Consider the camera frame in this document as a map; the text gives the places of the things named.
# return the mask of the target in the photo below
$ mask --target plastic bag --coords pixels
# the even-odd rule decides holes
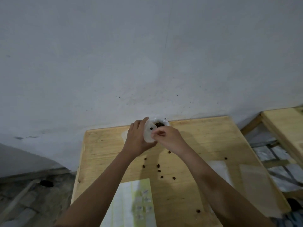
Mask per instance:
[[[144,133],[143,133],[144,140],[147,143],[152,143],[155,141],[151,137],[151,133],[153,132],[154,129],[157,128],[157,126],[155,125],[155,123],[157,123],[157,122],[161,122],[165,126],[170,126],[169,122],[164,118],[149,118],[144,125]],[[126,138],[127,138],[127,131],[128,130],[122,132],[122,134],[121,134],[124,142],[126,141]]]

